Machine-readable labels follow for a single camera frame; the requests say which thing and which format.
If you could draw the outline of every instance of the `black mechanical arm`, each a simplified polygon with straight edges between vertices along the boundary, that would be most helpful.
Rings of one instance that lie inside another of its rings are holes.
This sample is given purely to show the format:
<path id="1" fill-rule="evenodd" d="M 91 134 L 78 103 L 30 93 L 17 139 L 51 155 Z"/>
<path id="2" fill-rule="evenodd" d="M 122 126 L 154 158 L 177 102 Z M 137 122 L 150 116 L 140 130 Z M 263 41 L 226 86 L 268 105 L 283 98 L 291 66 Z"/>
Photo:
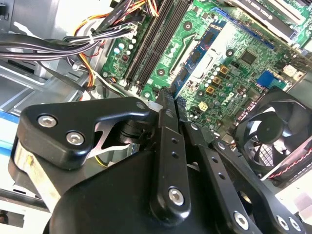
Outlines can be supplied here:
<path id="1" fill-rule="evenodd" d="M 21 114 L 9 171 L 43 198 L 51 234 L 306 233 L 224 142 L 209 139 L 168 89 L 149 106 L 134 97 L 37 105 Z M 129 143 L 139 152 L 86 175 L 90 155 Z"/>

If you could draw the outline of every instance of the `blue pci slot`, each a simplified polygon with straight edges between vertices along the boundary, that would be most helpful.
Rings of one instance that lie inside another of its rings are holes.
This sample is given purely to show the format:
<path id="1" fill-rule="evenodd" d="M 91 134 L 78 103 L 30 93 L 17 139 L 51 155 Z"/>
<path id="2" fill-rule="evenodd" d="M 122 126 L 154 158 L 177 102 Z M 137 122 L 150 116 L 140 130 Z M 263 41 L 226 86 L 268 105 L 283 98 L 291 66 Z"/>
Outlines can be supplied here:
<path id="1" fill-rule="evenodd" d="M 204 33 L 197 46 L 192 51 L 189 58 L 186 60 L 184 67 L 181 69 L 175 80 L 171 85 L 171 91 L 174 94 L 174 98 L 180 95 L 184 85 L 187 83 L 191 74 L 198 66 L 199 62 L 205 56 L 210 46 L 213 44 L 215 39 L 218 37 L 219 33 L 222 31 L 226 21 L 215 21 L 211 23 Z"/>
<path id="2" fill-rule="evenodd" d="M 255 39 L 259 40 L 260 42 L 264 43 L 266 46 L 268 46 L 270 49 L 274 49 L 274 45 L 272 43 L 270 43 L 267 40 L 264 40 L 261 36 L 259 36 L 258 34 L 254 33 L 253 31 L 251 31 L 250 29 L 248 29 L 247 27 L 245 27 L 244 25 L 240 24 L 239 21 L 237 21 L 236 19 L 234 19 L 233 17 L 231 17 L 228 13 L 226 13 L 225 11 L 221 10 L 218 7 L 214 7 L 211 9 L 211 11 L 215 11 L 217 13 L 219 13 L 220 15 L 222 15 L 223 17 L 227 18 L 229 21 L 231 21 L 233 24 L 235 24 L 236 26 L 238 26 L 239 28 L 241 28 L 242 30 L 244 30 L 246 33 L 248 33 L 250 36 L 254 37 Z"/>

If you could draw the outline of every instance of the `black ram slot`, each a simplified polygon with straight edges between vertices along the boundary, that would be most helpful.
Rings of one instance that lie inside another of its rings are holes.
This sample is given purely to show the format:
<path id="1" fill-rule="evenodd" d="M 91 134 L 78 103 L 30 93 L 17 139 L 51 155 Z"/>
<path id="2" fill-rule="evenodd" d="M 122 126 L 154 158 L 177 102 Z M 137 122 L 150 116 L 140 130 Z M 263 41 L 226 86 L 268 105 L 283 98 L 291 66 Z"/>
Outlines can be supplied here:
<path id="1" fill-rule="evenodd" d="M 164 21 L 166 20 L 170 9 L 174 5 L 174 1 L 172 0 L 163 0 L 159 9 L 159 17 L 155 17 L 152 19 L 152 22 L 150 23 L 150 27 L 148 31 L 146 32 L 146 35 L 141 43 L 141 46 L 133 58 L 133 62 L 131 63 L 127 73 L 126 73 L 126 80 L 127 83 L 130 84 L 135 75 L 137 74 L 137 71 L 140 67 L 140 65 L 143 63 L 144 58 L 146 57 L 146 54 L 149 51 L 149 48 L 156 36 L 156 34 L 159 32 L 159 29 L 163 25 Z"/>
<path id="2" fill-rule="evenodd" d="M 149 58 L 145 63 L 146 69 L 144 69 L 144 72 L 141 73 L 138 77 L 137 83 L 140 90 L 144 88 L 153 70 L 155 70 L 159 60 L 161 59 L 161 56 L 165 52 L 172 36 L 176 32 L 178 26 L 180 25 L 186 11 L 189 9 L 189 6 L 192 4 L 192 2 L 193 2 L 192 0 L 180 0 L 175 5 L 175 8 L 172 11 L 170 19 L 168 20 L 168 23 L 164 28 L 164 31 L 158 38 L 152 53 L 149 55 Z"/>

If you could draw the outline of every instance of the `computer fan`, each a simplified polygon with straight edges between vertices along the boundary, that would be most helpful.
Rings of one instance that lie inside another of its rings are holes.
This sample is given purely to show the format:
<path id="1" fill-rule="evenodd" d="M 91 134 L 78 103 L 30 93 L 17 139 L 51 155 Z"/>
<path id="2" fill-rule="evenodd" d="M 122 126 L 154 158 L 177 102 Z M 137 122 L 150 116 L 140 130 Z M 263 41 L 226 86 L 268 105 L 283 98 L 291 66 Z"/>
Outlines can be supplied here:
<path id="1" fill-rule="evenodd" d="M 276 172 L 284 170 L 311 147 L 311 114 L 300 101 L 273 87 L 236 127 L 238 150 L 257 174 L 264 176 L 276 166 Z"/>

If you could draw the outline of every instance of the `silver screw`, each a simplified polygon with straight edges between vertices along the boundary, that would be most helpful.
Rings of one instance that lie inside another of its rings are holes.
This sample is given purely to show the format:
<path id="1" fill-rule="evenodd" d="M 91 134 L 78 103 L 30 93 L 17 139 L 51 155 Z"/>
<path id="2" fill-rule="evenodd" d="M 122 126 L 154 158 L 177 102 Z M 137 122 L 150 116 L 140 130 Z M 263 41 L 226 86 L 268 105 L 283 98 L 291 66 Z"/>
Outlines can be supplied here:
<path id="1" fill-rule="evenodd" d="M 247 219 L 240 212 L 237 212 L 237 211 L 234 212 L 234 219 L 235 219 L 236 223 L 242 229 L 244 229 L 244 230 L 248 230 L 249 229 L 249 224 L 248 224 Z"/>
<path id="2" fill-rule="evenodd" d="M 82 145 L 84 142 L 83 135 L 77 132 L 67 134 L 66 139 L 72 145 Z"/>
<path id="3" fill-rule="evenodd" d="M 57 124 L 57 120 L 52 116 L 40 116 L 38 123 L 45 128 L 53 128 Z"/>
<path id="4" fill-rule="evenodd" d="M 224 147 L 224 145 L 223 145 L 222 143 L 218 142 L 218 146 L 219 146 L 219 148 L 220 148 L 221 150 L 225 150 L 225 147 Z"/>
<path id="5" fill-rule="evenodd" d="M 136 106 L 137 106 L 138 108 L 142 109 L 142 110 L 145 109 L 144 105 L 143 105 L 141 102 L 137 102 L 137 103 L 136 103 Z"/>
<path id="6" fill-rule="evenodd" d="M 166 111 L 166 115 L 169 116 L 170 118 L 173 118 L 173 114 L 171 113 L 171 111 Z"/>
<path id="7" fill-rule="evenodd" d="M 184 196 L 178 189 L 170 189 L 169 198 L 177 206 L 182 206 L 184 203 Z"/>
<path id="8" fill-rule="evenodd" d="M 196 125 L 196 124 L 194 124 L 194 123 L 191 123 L 191 127 L 192 127 L 195 131 L 197 131 L 197 130 L 198 130 L 197 125 Z"/>
<path id="9" fill-rule="evenodd" d="M 299 224 L 298 224 L 296 221 L 294 221 L 293 218 L 289 217 L 289 221 L 291 222 L 292 226 L 293 226 L 298 232 L 301 231 L 301 228 L 300 228 Z"/>
<path id="10" fill-rule="evenodd" d="M 276 218 L 277 218 L 279 225 L 281 225 L 282 228 L 284 228 L 286 231 L 288 231 L 289 227 L 288 227 L 287 223 L 285 222 L 285 220 L 279 215 L 277 215 Z"/>

